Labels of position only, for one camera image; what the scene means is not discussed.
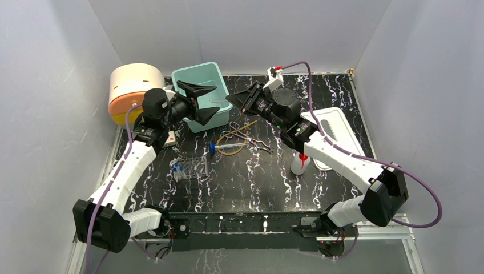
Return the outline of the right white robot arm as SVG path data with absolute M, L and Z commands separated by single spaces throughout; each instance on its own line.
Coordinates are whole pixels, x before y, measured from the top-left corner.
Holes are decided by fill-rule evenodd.
M 294 91 L 280 88 L 270 94 L 256 82 L 242 92 L 227 95 L 226 100 L 246 115 L 267 120 L 279 129 L 280 139 L 289 148 L 323 162 L 360 190 L 360 196 L 334 203 L 321 214 L 326 235 L 337 236 L 344 226 L 360 221 L 385 227 L 407 201 L 401 171 L 339 151 L 335 142 L 320 134 L 313 120 L 302 116 L 301 102 Z

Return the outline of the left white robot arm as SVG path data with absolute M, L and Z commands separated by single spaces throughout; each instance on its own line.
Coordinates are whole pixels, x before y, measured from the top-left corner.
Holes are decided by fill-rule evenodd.
M 215 91 L 215 86 L 180 80 L 176 85 L 184 93 L 176 92 L 171 99 L 162 88 L 144 93 L 140 104 L 143 111 L 135 119 L 134 130 L 127 130 L 128 145 L 122 157 L 87 200 L 79 199 L 74 204 L 72 212 L 79 241 L 118 253 L 129 239 L 142 233 L 150 231 L 156 237 L 173 233 L 166 209 L 148 205 L 125 213 L 124 207 L 143 172 L 166 143 L 172 126 L 185 118 L 204 126 L 220 110 L 201 108 L 198 102 L 200 97 Z

